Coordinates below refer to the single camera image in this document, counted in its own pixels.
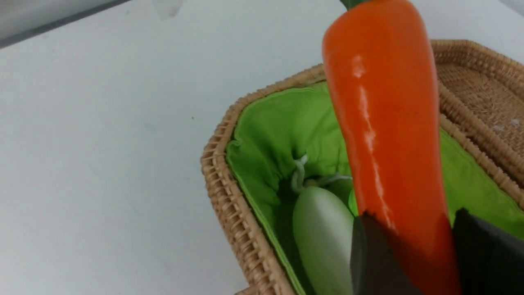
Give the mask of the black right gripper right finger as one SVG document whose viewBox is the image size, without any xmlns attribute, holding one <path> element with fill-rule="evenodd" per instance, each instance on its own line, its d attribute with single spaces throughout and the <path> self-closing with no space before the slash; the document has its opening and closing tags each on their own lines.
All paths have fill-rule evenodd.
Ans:
<svg viewBox="0 0 524 295">
<path fill-rule="evenodd" d="M 524 242 L 466 209 L 455 213 L 453 238 L 464 295 L 522 295 Z"/>
</svg>

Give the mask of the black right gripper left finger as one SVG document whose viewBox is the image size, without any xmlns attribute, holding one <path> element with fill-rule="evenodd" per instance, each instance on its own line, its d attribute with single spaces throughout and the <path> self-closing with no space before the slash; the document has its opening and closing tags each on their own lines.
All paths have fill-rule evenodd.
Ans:
<svg viewBox="0 0 524 295">
<path fill-rule="evenodd" d="M 355 218 L 350 272 L 355 295 L 420 295 L 398 263 L 374 216 Z"/>
</svg>

